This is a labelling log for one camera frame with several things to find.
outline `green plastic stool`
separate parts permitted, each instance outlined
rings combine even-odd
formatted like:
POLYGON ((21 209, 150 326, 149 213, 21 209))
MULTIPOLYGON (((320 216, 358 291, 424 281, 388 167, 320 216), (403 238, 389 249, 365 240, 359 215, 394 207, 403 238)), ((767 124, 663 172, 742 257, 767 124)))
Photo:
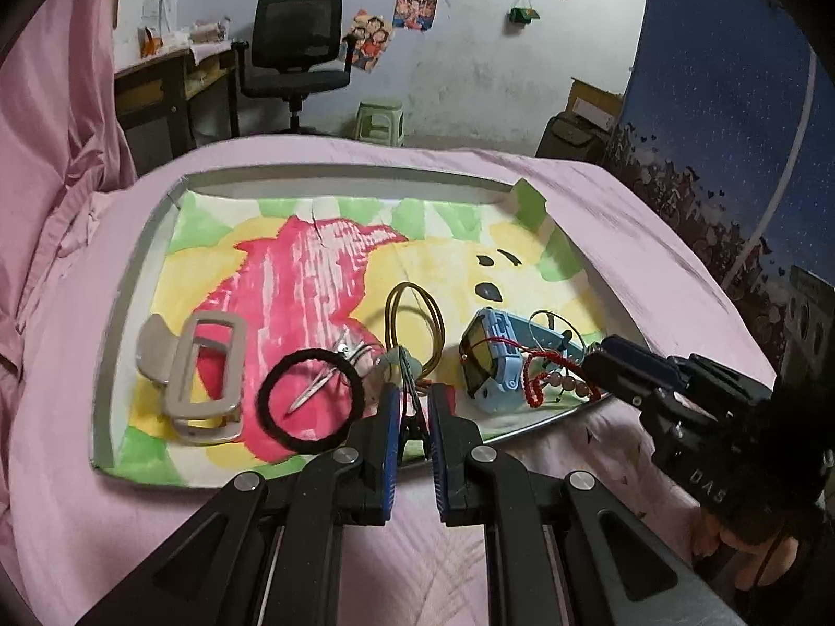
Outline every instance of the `green plastic stool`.
POLYGON ((403 103, 396 98, 366 98, 356 111, 354 140, 403 145, 403 103))

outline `pink bedsheet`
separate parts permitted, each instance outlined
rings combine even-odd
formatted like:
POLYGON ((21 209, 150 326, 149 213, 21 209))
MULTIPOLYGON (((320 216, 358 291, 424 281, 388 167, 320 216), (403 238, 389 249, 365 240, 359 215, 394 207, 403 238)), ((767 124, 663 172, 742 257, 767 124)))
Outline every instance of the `pink bedsheet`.
POLYGON ((112 0, 47 0, 0 67, 0 562, 15 581, 7 451, 28 319, 94 192, 135 180, 114 107, 112 15, 112 0))
MULTIPOLYGON (((696 256, 608 173, 575 162, 496 152, 429 152, 321 137, 268 136, 191 152, 122 192, 89 248, 48 288, 30 326, 26 390, 11 434, 15 539, 32 608, 45 626, 74 623, 181 524, 206 494, 140 491, 88 463, 93 376, 118 280, 149 212, 185 173, 283 162, 413 166, 514 183, 527 178, 625 305, 650 346, 696 351, 765 383, 773 372, 731 302, 696 256)), ((534 470, 586 468, 682 557, 693 503, 651 466, 636 412, 611 401, 512 451, 534 470)), ((441 526, 428 474, 398 486, 383 529, 345 532, 341 624, 484 624, 487 584, 479 530, 441 526)))

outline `photo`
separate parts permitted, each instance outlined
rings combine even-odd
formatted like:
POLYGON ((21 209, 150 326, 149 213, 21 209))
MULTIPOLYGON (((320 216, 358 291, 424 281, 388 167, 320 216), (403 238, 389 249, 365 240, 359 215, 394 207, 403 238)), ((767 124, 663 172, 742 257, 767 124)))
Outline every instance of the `photo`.
MULTIPOLYGON (((356 12, 347 35, 356 39, 352 65, 370 73, 385 52, 394 30, 382 16, 371 16, 364 9, 360 9, 356 12)), ((346 53, 348 46, 343 44, 341 60, 345 60, 346 53)))
POLYGON ((435 20, 437 0, 397 0, 394 5, 395 28, 429 30, 435 20))

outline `office chair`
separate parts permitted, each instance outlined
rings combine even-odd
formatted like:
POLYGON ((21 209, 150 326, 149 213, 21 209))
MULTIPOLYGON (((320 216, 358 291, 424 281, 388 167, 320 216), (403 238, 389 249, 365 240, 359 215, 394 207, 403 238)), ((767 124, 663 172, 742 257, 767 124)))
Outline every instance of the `office chair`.
POLYGON ((310 94, 347 87, 356 40, 347 37, 345 70, 311 70, 332 61, 341 45, 342 0, 258 0, 252 29, 252 65, 277 73, 247 77, 244 52, 249 42, 235 41, 241 93, 249 98, 281 98, 290 107, 290 129, 282 133, 309 134, 299 125, 302 102, 310 94))

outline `wooden desk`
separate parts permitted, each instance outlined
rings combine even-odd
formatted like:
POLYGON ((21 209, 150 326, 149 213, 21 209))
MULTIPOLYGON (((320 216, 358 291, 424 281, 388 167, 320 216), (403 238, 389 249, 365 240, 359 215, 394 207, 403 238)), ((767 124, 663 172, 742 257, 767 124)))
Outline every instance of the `wooden desk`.
POLYGON ((235 52, 227 50, 199 65, 190 49, 152 56, 114 76, 116 116, 124 130, 162 117, 168 123, 171 154, 178 158, 195 148, 189 101, 226 79, 231 136, 239 137, 235 52))

